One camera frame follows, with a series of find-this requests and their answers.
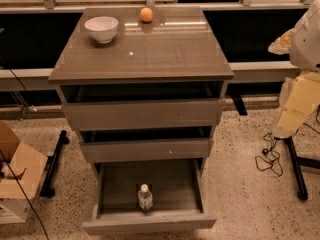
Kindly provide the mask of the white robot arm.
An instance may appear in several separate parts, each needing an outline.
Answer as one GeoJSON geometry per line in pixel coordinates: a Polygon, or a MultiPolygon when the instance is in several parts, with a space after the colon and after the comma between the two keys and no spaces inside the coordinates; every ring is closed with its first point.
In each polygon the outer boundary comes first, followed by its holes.
{"type": "Polygon", "coordinates": [[[286,78],[281,87],[279,108],[272,134],[279,139],[294,135],[320,105],[320,0],[316,0],[295,26],[268,48],[273,54],[288,54],[301,70],[295,79],[286,78]]]}

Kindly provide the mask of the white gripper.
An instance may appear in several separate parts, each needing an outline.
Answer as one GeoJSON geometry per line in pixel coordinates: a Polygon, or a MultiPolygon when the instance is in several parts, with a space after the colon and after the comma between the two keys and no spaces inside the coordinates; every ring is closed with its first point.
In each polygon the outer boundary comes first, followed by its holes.
{"type": "MultiPolygon", "coordinates": [[[[290,53],[294,29],[289,29],[272,42],[268,51],[276,55],[290,53]]],[[[320,75],[315,72],[287,78],[281,90],[281,109],[277,109],[271,128],[274,137],[293,136],[306,118],[320,105],[320,75]]]]}

